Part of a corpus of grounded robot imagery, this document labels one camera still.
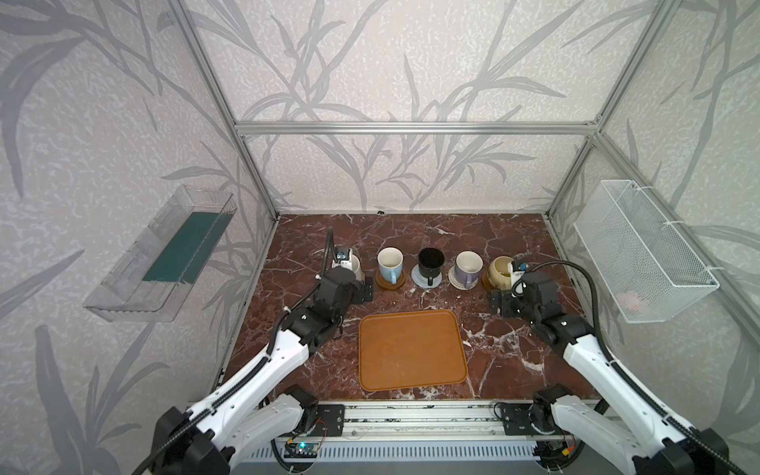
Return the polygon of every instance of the white mug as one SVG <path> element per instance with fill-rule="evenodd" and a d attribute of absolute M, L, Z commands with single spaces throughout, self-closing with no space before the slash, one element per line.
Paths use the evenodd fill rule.
<path fill-rule="evenodd" d="M 396 248 L 385 248 L 378 253 L 380 275 L 391 285 L 396 285 L 404 266 L 404 253 Z"/>
<path fill-rule="evenodd" d="M 340 264 L 333 261 L 332 266 L 334 268 L 339 267 Z M 352 271 L 356 275 L 356 279 L 361 282 L 362 281 L 362 265 L 359 262 L 359 258 L 357 258 L 356 254 L 351 254 L 351 267 L 343 266 L 346 269 Z"/>

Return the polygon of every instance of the metal mesh basket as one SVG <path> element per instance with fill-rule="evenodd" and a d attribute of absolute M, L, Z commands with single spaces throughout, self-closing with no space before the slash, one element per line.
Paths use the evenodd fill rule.
<path fill-rule="evenodd" d="M 631 180 L 603 180 L 575 229 L 628 323 L 666 321 L 719 286 Z"/>

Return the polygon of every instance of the leaf pattern wallpaper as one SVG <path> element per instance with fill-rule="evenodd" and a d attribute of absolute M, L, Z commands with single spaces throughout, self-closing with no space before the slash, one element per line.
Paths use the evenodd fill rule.
<path fill-rule="evenodd" d="M 115 475 L 215 383 L 272 222 L 163 2 L 0 1 L 0 473 Z M 171 323 L 82 305 L 177 186 L 238 211 Z"/>
<path fill-rule="evenodd" d="M 747 296 L 760 303 L 757 129 L 760 2 L 682 2 L 605 128 Z M 567 253 L 590 256 L 572 225 L 601 179 L 621 178 L 594 152 L 553 216 Z M 760 462 L 760 352 L 708 296 L 662 324 L 628 325 L 606 293 L 606 333 L 668 404 Z"/>
<path fill-rule="evenodd" d="M 187 2 L 238 121 L 440 122 L 593 120 L 654 4 Z M 581 139 L 246 137 L 292 212 L 541 211 Z"/>

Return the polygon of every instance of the white robotic arm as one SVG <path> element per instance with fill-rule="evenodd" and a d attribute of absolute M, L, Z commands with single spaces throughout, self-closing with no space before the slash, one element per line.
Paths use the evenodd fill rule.
<path fill-rule="evenodd" d="M 350 258 L 350 252 L 341 255 Z M 229 381 L 184 413 L 173 408 L 159 419 L 153 453 L 133 475 L 142 474 L 146 468 L 154 475 L 226 475 L 245 454 L 266 441 L 313 428 L 317 400 L 300 388 L 286 390 L 266 407 L 259 403 L 332 339 L 350 304 L 372 299 L 372 281 L 356 281 L 353 272 L 342 265 L 323 275 L 293 311 L 288 309 L 275 322 L 276 337 L 270 344 Z M 566 388 L 555 386 L 534 394 L 529 412 L 536 430 L 570 433 L 626 475 L 715 475 L 729 469 L 743 474 L 728 460 L 727 446 L 714 431 L 694 429 L 616 360 L 585 319 L 562 313 L 556 284 L 548 276 L 527 272 L 515 286 L 520 283 L 521 293 L 497 290 L 489 294 L 492 313 L 526 320 L 596 388 L 625 423 L 614 423 L 590 410 Z M 591 287 L 595 304 L 593 282 Z M 313 302 L 301 307 L 299 304 L 313 293 Z M 599 328 L 596 312 L 594 324 Z"/>
<path fill-rule="evenodd" d="M 332 251 L 335 267 L 328 268 Z M 154 475 L 229 473 L 254 447 L 280 435 L 307 433 L 316 421 L 317 399 L 294 386 L 272 404 L 267 394 L 332 340 L 352 304 L 372 300 L 373 282 L 346 267 L 351 251 L 336 247 L 328 232 L 318 283 L 275 321 L 269 344 L 229 381 L 184 413 L 166 411 L 154 430 L 151 454 L 135 469 Z M 313 295 L 313 300 L 302 305 Z"/>
<path fill-rule="evenodd" d="M 591 289 L 592 328 L 580 315 L 565 314 L 556 283 L 536 272 L 551 264 L 578 269 Z M 515 292 L 520 287 L 522 292 Z M 531 422 L 542 432 L 577 436 L 626 475 L 744 474 L 728 459 L 725 441 L 713 430 L 698 431 L 647 389 L 606 348 L 600 330 L 597 290 L 588 272 L 569 261 L 549 261 L 524 274 L 510 291 L 489 293 L 491 313 L 524 319 L 570 366 L 578 370 L 625 423 L 618 426 L 590 410 L 562 386 L 534 395 Z"/>
<path fill-rule="evenodd" d="M 250 453 L 251 448 L 261 447 L 265 442 L 293 431 L 301 421 L 305 409 L 301 405 L 302 401 L 289 394 L 281 394 L 272 404 L 258 409 L 264 397 L 309 358 L 309 347 L 301 344 L 300 340 L 291 330 L 279 331 L 271 361 L 214 413 L 198 423 L 201 432 L 212 431 L 214 437 L 211 441 L 217 448 L 234 449 L 229 460 L 230 469 L 239 463 L 244 454 Z M 229 381 L 204 400 L 193 404 L 189 410 L 200 413 L 211 407 L 220 394 L 239 384 L 262 359 L 269 357 L 266 350 L 267 347 L 262 349 Z"/>

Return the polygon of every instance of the coaster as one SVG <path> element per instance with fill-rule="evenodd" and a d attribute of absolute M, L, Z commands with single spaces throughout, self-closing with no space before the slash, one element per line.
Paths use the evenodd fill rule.
<path fill-rule="evenodd" d="M 481 277 L 481 280 L 483 282 L 483 287 L 486 288 L 486 291 L 489 290 L 497 290 L 496 287 L 491 283 L 491 278 L 488 277 L 488 269 L 486 269 L 485 272 L 483 272 L 483 276 Z"/>
<path fill-rule="evenodd" d="M 380 269 L 375 271 L 375 283 L 386 290 L 396 290 L 397 288 L 404 285 L 406 281 L 407 281 L 407 272 L 404 269 L 401 269 L 401 277 L 399 277 L 398 280 L 396 280 L 395 285 L 388 282 L 386 279 L 382 278 L 382 274 L 380 274 Z"/>
<path fill-rule="evenodd" d="M 451 269 L 448 270 L 448 282 L 459 290 L 472 290 L 477 285 L 479 279 L 473 280 L 473 283 L 469 287 L 465 287 L 457 280 L 456 273 L 454 272 L 455 267 L 456 264 L 452 265 Z"/>
<path fill-rule="evenodd" d="M 414 269 L 412 269 L 412 281 L 414 281 L 418 287 L 422 287 L 423 289 L 435 289 L 437 286 L 441 285 L 441 282 L 443 282 L 443 273 L 435 276 L 432 280 L 432 285 L 428 285 L 427 277 L 423 277 L 420 273 L 420 265 L 417 264 L 414 266 Z"/>

